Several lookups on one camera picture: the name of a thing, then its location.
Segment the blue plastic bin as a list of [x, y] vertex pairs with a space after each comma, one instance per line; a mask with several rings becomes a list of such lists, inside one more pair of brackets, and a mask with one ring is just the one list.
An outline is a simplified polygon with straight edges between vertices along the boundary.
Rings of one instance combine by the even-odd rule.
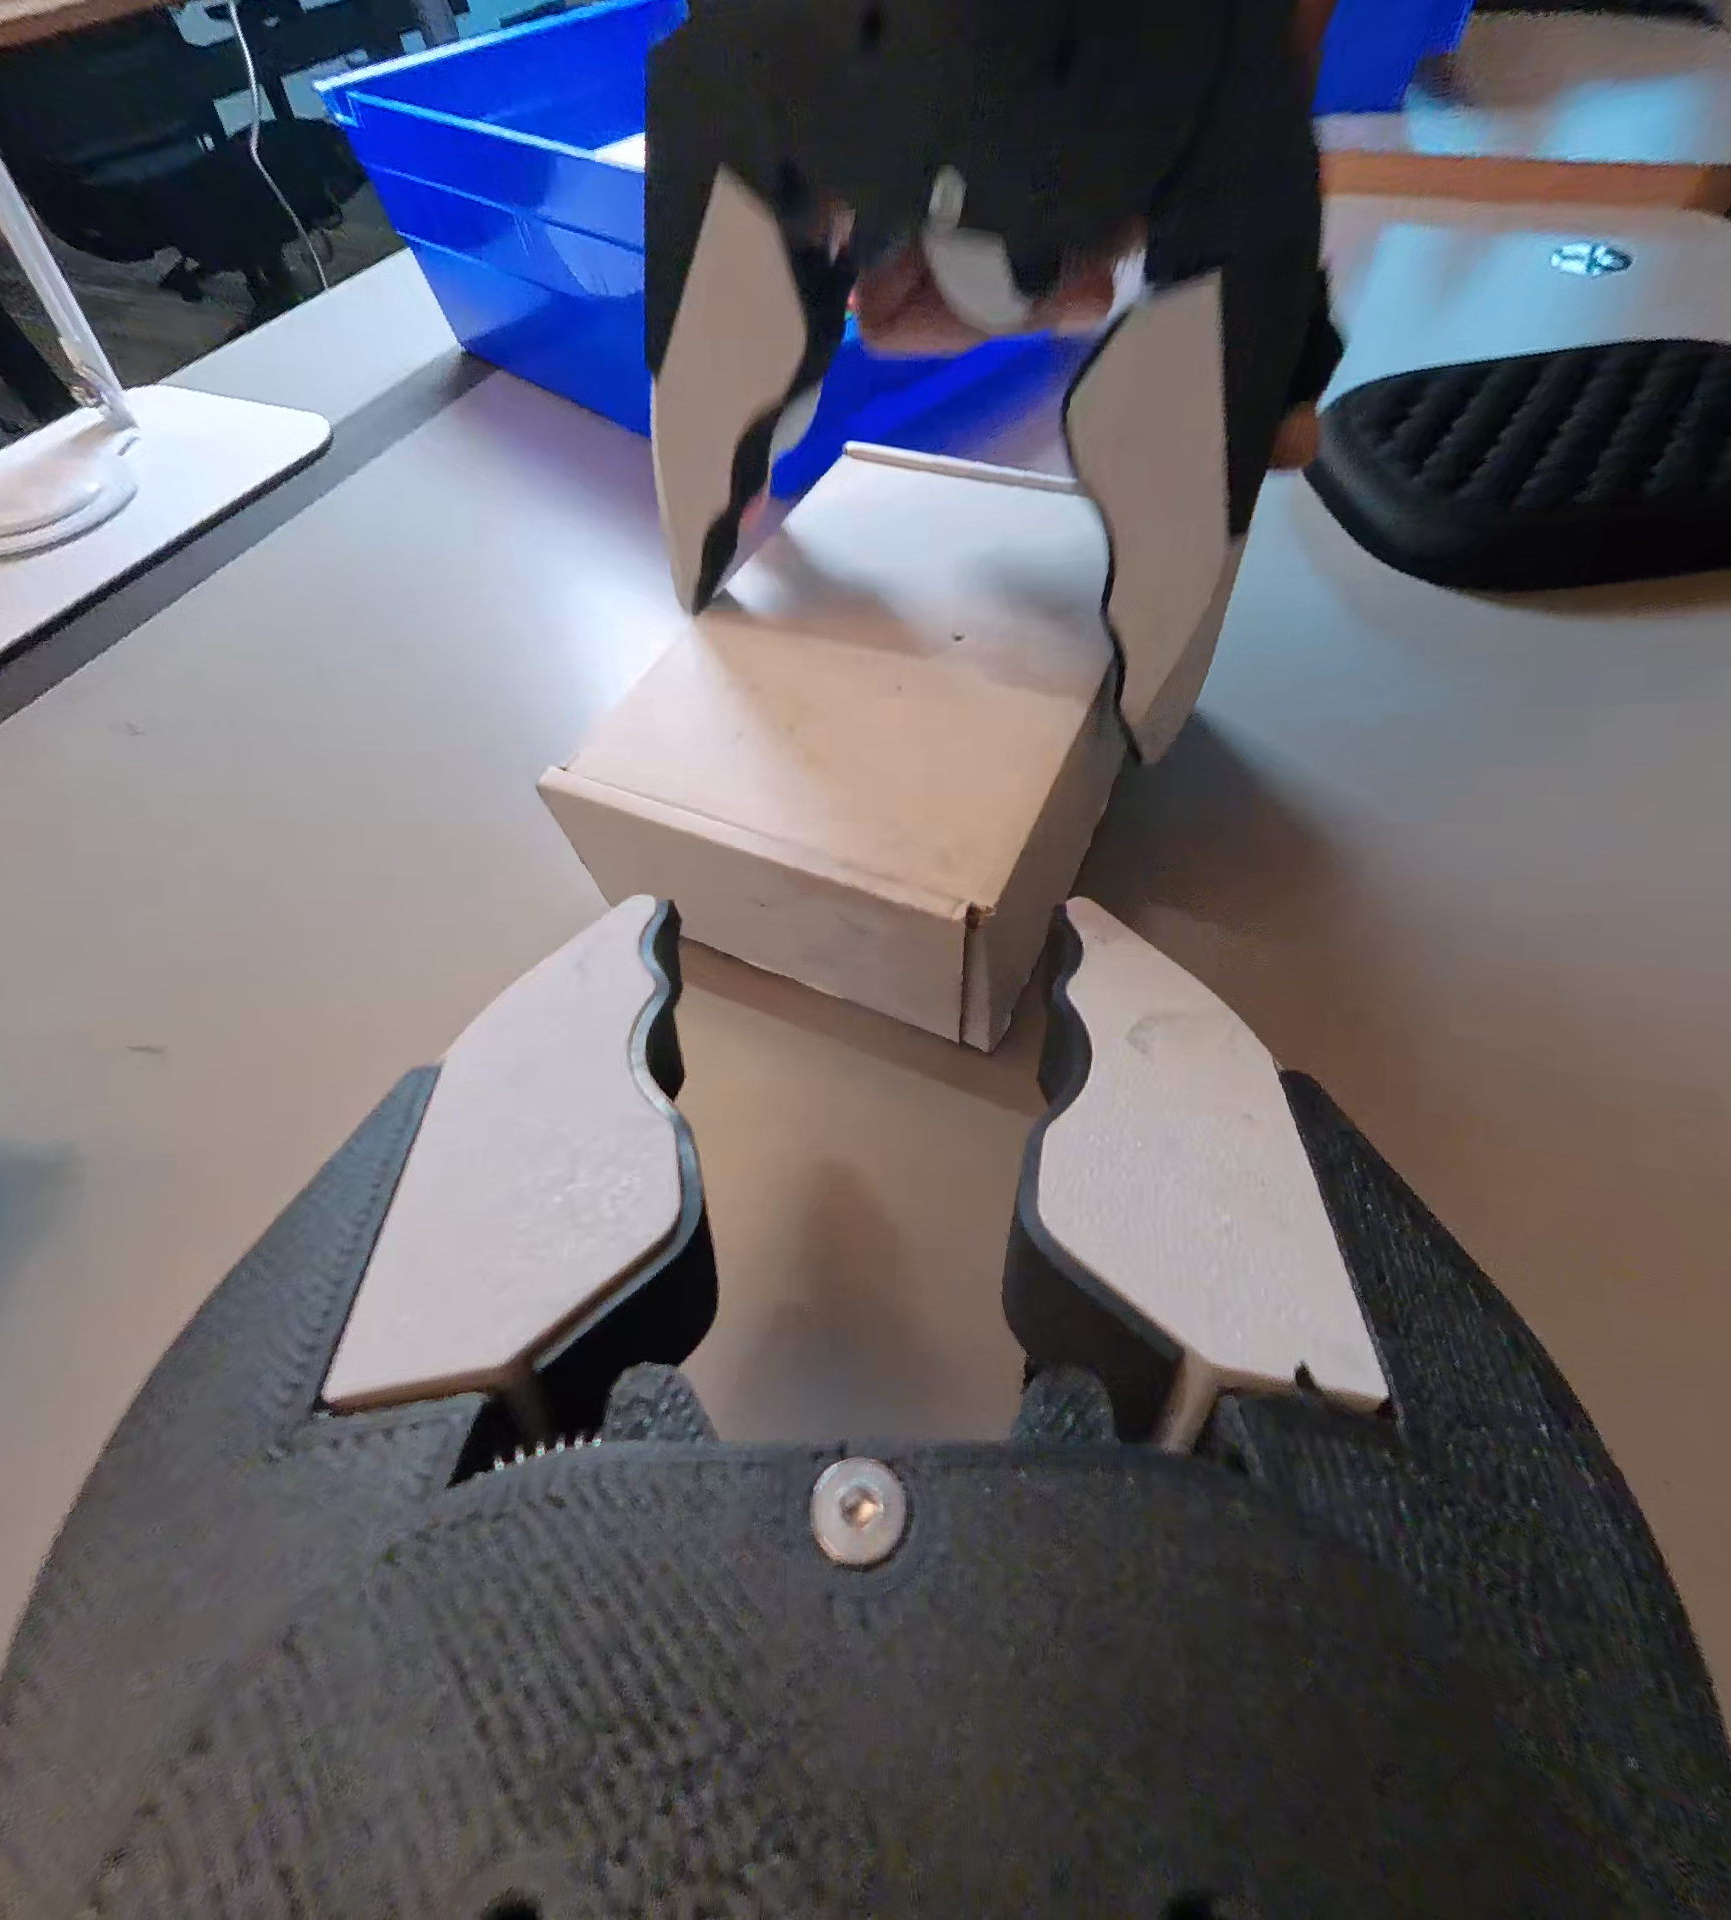
[[1452, 53], [1473, 3], [1335, 3], [1311, 114], [1388, 114], [1427, 58]]
[[[454, 342], [478, 361], [648, 434], [645, 64], [684, 3], [597, 3], [318, 82]], [[955, 451], [1035, 414], [1085, 342], [1032, 335], [958, 356], [879, 356], [853, 331], [772, 497], [845, 445]]]

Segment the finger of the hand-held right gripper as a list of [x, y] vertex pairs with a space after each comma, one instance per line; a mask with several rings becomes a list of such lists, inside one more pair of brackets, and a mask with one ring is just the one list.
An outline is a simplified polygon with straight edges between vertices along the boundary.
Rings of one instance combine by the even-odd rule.
[[847, 257], [789, 243], [719, 166], [650, 380], [650, 451], [672, 586], [704, 612], [770, 493], [775, 445], [805, 434], [847, 331]]
[[1244, 557], [1225, 375], [1220, 271], [1206, 271], [1130, 304], [1062, 398], [1069, 470], [1107, 534], [1116, 715], [1141, 766], [1196, 718]]

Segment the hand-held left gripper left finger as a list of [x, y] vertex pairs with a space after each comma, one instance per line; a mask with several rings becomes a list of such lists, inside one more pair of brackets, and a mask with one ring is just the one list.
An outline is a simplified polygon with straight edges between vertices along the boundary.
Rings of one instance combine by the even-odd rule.
[[681, 912], [631, 896], [446, 1052], [321, 1402], [480, 1393], [521, 1434], [589, 1434], [634, 1364], [718, 1320], [704, 1167], [677, 1109]]

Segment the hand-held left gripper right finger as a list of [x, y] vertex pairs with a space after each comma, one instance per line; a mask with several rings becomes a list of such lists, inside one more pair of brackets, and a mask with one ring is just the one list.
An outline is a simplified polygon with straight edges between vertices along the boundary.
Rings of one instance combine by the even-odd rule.
[[1280, 1064], [1092, 901], [1055, 912], [1036, 1085], [1005, 1254], [1035, 1372], [1101, 1382], [1118, 1440], [1192, 1453], [1220, 1397], [1352, 1415], [1388, 1375]]

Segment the small white cardboard box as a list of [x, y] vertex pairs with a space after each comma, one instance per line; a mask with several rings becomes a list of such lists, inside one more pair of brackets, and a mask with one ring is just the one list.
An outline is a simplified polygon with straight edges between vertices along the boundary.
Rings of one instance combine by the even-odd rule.
[[994, 1052], [1121, 772], [1067, 478], [850, 445], [539, 778], [610, 902]]

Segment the wooden table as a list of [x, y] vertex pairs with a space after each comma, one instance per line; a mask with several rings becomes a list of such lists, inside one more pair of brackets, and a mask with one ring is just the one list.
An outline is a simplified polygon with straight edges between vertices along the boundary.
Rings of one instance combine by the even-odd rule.
[[182, 3], [0, 3], [0, 53], [26, 50], [117, 19], [175, 14]]

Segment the black office chair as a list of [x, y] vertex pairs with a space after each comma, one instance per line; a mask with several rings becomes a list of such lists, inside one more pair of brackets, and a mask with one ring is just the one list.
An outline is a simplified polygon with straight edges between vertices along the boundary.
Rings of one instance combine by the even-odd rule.
[[0, 53], [0, 154], [70, 248], [167, 263], [200, 300], [240, 275], [260, 322], [326, 287], [331, 232], [363, 186], [291, 87], [399, 39], [366, 3], [187, 3]]

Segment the wood-edged grey desk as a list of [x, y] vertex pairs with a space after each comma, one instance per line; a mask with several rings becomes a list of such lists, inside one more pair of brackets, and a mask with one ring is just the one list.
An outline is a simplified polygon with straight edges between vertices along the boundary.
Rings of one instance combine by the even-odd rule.
[[1324, 195], [1731, 210], [1731, 34], [1691, 16], [1473, 14], [1388, 111], [1324, 114]]

